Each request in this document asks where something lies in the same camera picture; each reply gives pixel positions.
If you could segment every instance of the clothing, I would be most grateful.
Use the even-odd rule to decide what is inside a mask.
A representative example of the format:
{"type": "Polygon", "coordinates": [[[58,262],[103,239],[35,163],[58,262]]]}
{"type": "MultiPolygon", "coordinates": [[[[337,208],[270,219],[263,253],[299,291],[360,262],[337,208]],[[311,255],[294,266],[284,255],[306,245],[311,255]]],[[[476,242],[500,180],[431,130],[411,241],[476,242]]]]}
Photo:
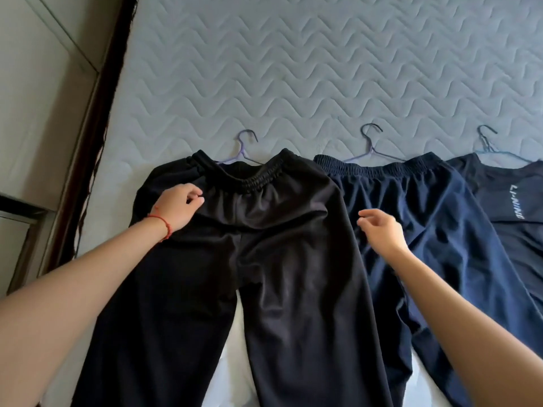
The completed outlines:
{"type": "Polygon", "coordinates": [[[401,223],[411,251],[464,298],[532,348],[543,319],[465,181],[432,153],[384,167],[318,163],[338,184],[368,271],[390,392],[401,406],[411,375],[411,345],[454,406],[471,401],[401,282],[356,225],[358,211],[379,208],[401,223]]]}
{"type": "Polygon", "coordinates": [[[464,177],[543,314],[543,161],[506,169],[472,153],[448,163],[464,177]]]}
{"type": "Polygon", "coordinates": [[[366,273],[329,177],[289,150],[264,166],[198,151],[153,170],[132,223],[180,183],[205,203],[100,314],[72,406],[200,407],[236,289],[262,407],[390,406],[366,273]]]}

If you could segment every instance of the navy blue pant leg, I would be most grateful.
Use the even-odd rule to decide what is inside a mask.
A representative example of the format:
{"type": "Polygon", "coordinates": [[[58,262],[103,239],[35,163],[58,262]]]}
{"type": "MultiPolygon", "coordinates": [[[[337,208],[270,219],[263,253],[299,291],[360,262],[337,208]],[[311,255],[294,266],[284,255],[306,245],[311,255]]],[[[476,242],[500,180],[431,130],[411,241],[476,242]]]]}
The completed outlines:
{"type": "Polygon", "coordinates": [[[356,226],[358,211],[380,208],[402,224],[410,249],[462,294],[543,356],[543,319],[463,178],[434,154],[384,167],[315,159],[343,191],[369,275],[393,402],[411,375],[411,345],[454,406],[471,401],[414,302],[356,226]]]}

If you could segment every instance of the red string bracelet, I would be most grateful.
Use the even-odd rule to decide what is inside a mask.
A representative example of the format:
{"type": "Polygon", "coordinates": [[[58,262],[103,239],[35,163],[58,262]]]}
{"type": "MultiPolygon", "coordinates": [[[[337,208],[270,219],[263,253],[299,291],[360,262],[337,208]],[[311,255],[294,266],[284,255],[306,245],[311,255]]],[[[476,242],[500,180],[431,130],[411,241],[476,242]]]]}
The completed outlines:
{"type": "Polygon", "coordinates": [[[164,240],[167,240],[167,239],[170,238],[170,236],[171,236],[172,233],[173,233],[173,232],[172,232],[172,226],[171,226],[171,225],[170,225],[163,217],[160,217],[158,214],[151,214],[151,213],[147,214],[147,217],[160,218],[160,219],[164,222],[164,224],[166,224],[166,228],[168,229],[168,234],[166,235],[166,237],[164,237],[162,240],[160,240],[160,243],[163,242],[164,240]]]}

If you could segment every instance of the wire hanger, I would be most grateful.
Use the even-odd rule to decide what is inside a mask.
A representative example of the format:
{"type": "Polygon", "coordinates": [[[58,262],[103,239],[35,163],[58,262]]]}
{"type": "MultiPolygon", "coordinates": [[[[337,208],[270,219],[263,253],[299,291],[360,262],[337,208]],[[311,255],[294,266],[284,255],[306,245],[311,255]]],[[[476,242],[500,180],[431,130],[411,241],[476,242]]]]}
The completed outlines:
{"type": "Polygon", "coordinates": [[[494,134],[498,134],[498,131],[496,131],[495,129],[493,129],[492,127],[488,126],[487,124],[481,124],[479,127],[477,127],[477,134],[479,135],[479,139],[481,140],[481,142],[483,143],[483,150],[477,150],[475,151],[475,154],[507,154],[509,156],[513,156],[519,160],[522,160],[526,163],[532,163],[532,161],[528,160],[527,158],[524,158],[524,157],[521,157],[515,153],[512,153],[510,151],[501,151],[501,150],[498,150],[497,148],[493,147],[492,144],[490,143],[489,139],[483,134],[483,132],[481,131],[481,129],[483,127],[486,127],[487,129],[489,129],[490,131],[492,131],[494,134]]]}
{"type": "Polygon", "coordinates": [[[362,157],[365,157],[365,156],[369,156],[371,155],[372,153],[375,153],[375,154],[378,154],[380,156],[383,156],[383,157],[389,157],[389,158],[392,158],[394,160],[398,160],[398,161],[405,161],[403,158],[398,158],[398,157],[395,157],[395,156],[391,156],[390,154],[385,154],[385,153],[382,153],[382,152],[379,152],[375,149],[374,145],[373,145],[373,142],[371,141],[371,138],[370,136],[368,136],[365,132],[364,132],[364,127],[368,126],[369,127],[374,127],[376,129],[378,129],[380,132],[383,132],[383,129],[381,127],[379,127],[376,123],[374,122],[368,122],[366,124],[364,124],[362,127],[360,127],[360,133],[362,134],[362,136],[366,139],[366,142],[368,143],[369,145],[369,150],[367,150],[367,152],[365,152],[364,154],[361,154],[359,156],[356,156],[356,157],[352,157],[352,158],[348,158],[347,160],[343,160],[344,163],[351,163],[355,160],[358,160],[359,158],[362,158],[362,157]]]}
{"type": "Polygon", "coordinates": [[[228,158],[228,159],[226,159],[224,161],[220,161],[219,163],[231,163],[232,161],[239,160],[240,156],[243,156],[245,159],[247,159],[249,161],[252,161],[253,163],[262,165],[262,163],[248,157],[247,150],[245,150],[245,143],[243,143],[243,141],[241,140],[241,135],[243,133],[248,133],[250,135],[253,135],[256,142],[258,143],[258,137],[256,136],[256,133],[252,129],[242,129],[236,136],[236,140],[238,140],[238,142],[240,143],[240,150],[238,151],[238,154],[236,154],[234,157],[228,158]]]}

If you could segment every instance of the person's left arm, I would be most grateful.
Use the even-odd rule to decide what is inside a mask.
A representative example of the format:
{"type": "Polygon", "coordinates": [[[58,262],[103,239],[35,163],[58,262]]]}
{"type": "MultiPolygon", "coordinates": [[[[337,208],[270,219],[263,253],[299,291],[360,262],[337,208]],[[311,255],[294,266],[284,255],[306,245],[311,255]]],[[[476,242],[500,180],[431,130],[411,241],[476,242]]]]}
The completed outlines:
{"type": "MultiPolygon", "coordinates": [[[[193,184],[177,185],[164,191],[155,207],[176,231],[203,204],[201,194],[193,184]]],[[[167,233],[161,219],[144,218],[0,301],[1,406],[37,404],[85,328],[167,233]]]]}

